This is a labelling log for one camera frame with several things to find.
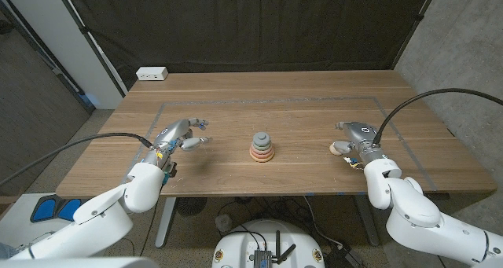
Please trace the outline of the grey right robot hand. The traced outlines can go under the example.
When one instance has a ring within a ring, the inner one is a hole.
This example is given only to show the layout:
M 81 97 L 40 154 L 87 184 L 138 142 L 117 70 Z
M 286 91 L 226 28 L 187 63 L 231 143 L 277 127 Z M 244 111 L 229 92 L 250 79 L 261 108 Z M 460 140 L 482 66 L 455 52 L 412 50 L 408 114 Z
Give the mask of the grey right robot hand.
M 387 159 L 382 148 L 373 143 L 376 130 L 366 123 L 338 122 L 337 130 L 343 131 L 347 141 L 334 141 L 329 146 L 329 151 L 336 156 L 342 156 L 355 150 L 364 165 L 379 159 Z

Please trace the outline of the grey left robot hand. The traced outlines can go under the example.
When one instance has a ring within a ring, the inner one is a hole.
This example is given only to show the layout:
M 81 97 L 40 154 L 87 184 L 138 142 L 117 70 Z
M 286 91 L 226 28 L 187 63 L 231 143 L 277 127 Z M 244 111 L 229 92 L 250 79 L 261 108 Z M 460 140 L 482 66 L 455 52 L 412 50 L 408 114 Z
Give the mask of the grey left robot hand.
M 176 148 L 189 152 L 197 149 L 203 144 L 209 143 L 210 137 L 194 137 L 192 127 L 205 130 L 208 121 L 204 119 L 191 118 L 180 119 L 162 130 L 154 140 L 152 148 L 158 152 L 172 154 Z

